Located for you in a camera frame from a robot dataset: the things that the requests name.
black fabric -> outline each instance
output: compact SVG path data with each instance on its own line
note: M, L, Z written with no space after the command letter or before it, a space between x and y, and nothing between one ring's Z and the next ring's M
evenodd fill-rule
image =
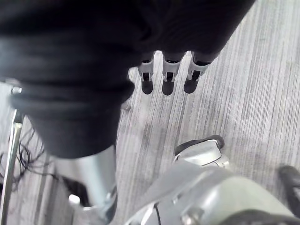
M223 48L253 0L15 0L0 3L0 77L21 82L12 106L61 158L116 142L120 105L142 53Z

silver metal rod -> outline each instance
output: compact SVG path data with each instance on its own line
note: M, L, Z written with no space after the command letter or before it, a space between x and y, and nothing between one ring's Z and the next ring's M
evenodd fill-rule
M19 146L21 130L23 126L23 116L15 110L12 127L10 131L9 149L7 154L7 164L4 176L4 184L1 196L1 225L7 225L9 200L12 192L15 158Z

black cable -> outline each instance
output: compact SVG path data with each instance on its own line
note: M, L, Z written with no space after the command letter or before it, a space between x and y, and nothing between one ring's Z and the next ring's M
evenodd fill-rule
M52 163L52 161L46 163L44 161L39 160L41 158L41 156L45 153L45 149L44 149L43 145L41 145L41 147L35 157L32 155L32 152L29 150L29 144L30 144L34 134L35 134L35 130L34 130L34 128L31 127L28 131L26 131L24 133L24 135L22 136L22 138L19 141L16 159L20 166L20 173L18 174L18 176L14 177L14 179L13 179L13 184L14 184L13 191L16 191L18 189L19 183L27 171L37 174L37 175L41 175L41 176L52 176L54 179L59 180L59 178L53 173L47 173L47 172L45 173L45 172L35 171L35 169L37 169L37 168L45 168L45 167L49 166ZM1 153L0 154L0 166L5 170L5 168L1 165L3 156L4 156L4 153ZM43 163L43 165L36 165L35 163L38 163L38 162ZM4 178L4 175L1 173L0 173L0 178Z

gray carpet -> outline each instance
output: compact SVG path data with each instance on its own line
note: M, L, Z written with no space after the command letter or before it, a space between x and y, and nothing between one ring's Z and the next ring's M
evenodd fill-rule
M283 199L277 167L289 164L300 169L299 21L299 0L257 1L191 95L183 91L190 53L168 97L161 92L161 52L155 55L151 95L142 94L137 69L130 70L136 89L129 100L131 110L122 111L120 119L114 224L125 222L151 183L167 170L175 146L212 134L224 137L224 153L237 173ZM7 128L5 107L1 104L0 118ZM1 133L2 142L5 135ZM49 178L29 182L36 176L26 176L21 190L30 186L46 194L35 191L43 196L38 215L34 193L23 197L22 224L85 224L78 214L73 216L59 184Z

